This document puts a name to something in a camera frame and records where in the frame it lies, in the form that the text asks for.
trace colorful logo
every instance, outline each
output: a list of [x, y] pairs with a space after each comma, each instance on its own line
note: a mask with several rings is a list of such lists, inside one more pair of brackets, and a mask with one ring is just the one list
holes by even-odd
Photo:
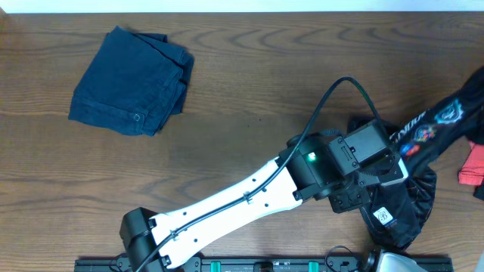
[[420, 150], [418, 144], [404, 144], [400, 147], [400, 155], [402, 156], [412, 156]]
[[450, 103], [444, 110], [434, 117], [438, 124], [453, 124], [458, 120], [462, 119], [464, 111], [462, 110], [462, 105], [459, 103], [458, 99], [455, 99]]
[[426, 142], [436, 136], [436, 130], [433, 125], [421, 125], [415, 131], [414, 140], [419, 142]]

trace white label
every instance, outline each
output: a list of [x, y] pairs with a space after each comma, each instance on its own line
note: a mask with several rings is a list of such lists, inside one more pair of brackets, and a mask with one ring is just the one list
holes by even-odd
[[393, 219], [393, 216], [386, 210], [385, 207], [381, 207], [378, 211], [374, 212], [373, 215], [380, 220], [382, 225], [390, 222]]

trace wood grain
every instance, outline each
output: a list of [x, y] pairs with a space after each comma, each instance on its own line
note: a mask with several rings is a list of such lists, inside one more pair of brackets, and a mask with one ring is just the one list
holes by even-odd
[[[483, 22], [479, 13], [9, 15], [0, 34], [0, 270], [70, 271], [79, 256], [117, 255], [125, 213], [168, 212], [253, 173], [340, 76], [356, 77], [384, 119], [408, 121], [482, 66]], [[168, 34], [196, 59], [185, 112], [153, 138], [67, 120], [73, 89], [116, 25]], [[369, 112], [343, 85], [317, 127], [344, 128]], [[408, 250], [449, 254], [456, 271], [473, 271], [484, 245], [484, 203], [456, 178], [468, 152], [461, 139], [433, 163], [433, 213]], [[359, 212], [336, 215], [324, 200], [248, 224], [203, 254], [371, 244]]]

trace black garment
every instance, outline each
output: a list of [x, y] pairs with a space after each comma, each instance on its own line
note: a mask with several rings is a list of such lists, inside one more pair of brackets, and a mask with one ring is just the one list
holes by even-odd
[[74, 91], [69, 119], [126, 135], [159, 131], [182, 111], [194, 59], [163, 34], [109, 33]]
[[[464, 135], [476, 143], [484, 142], [483, 107], [484, 67], [459, 91], [404, 127], [384, 124], [400, 151], [409, 178], [402, 184], [369, 188], [372, 202], [361, 207], [360, 212], [375, 243], [403, 250], [421, 232], [432, 211], [437, 182], [436, 173], [427, 165]], [[349, 129], [362, 124], [361, 120], [353, 120]], [[482, 196], [481, 192], [479, 189], [475, 196]], [[393, 217], [384, 225], [374, 215], [381, 208]]]

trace cable clip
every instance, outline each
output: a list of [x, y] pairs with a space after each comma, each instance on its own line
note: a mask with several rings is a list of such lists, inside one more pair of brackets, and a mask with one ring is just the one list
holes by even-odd
[[249, 198], [249, 195], [250, 195], [250, 192], [245, 192], [244, 193], [244, 199], [245, 199], [245, 201], [247, 201], [247, 204], [252, 204], [252, 203], [254, 203], [254, 201], [251, 198]]

